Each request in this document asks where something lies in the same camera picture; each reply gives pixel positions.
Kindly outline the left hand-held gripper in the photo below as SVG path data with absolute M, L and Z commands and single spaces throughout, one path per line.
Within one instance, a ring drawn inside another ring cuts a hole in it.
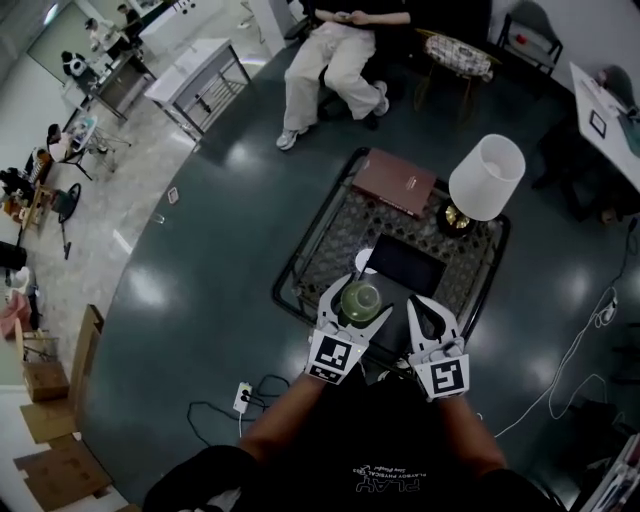
M 333 302 L 340 300 L 342 290 L 351 282 L 350 276 L 335 281 L 320 297 L 317 328 L 311 333 L 310 351 L 305 373 L 326 383 L 339 385 L 360 362 L 370 340 L 391 316 L 394 305 L 380 309 L 374 318 L 357 329 L 357 335 L 340 330 Z

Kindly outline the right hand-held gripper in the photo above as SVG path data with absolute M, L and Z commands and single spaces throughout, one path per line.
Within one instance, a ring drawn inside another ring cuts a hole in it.
M 431 298 L 412 295 L 407 300 L 407 316 L 414 352 L 409 365 L 427 401 L 466 393 L 470 388 L 469 355 L 453 313 Z

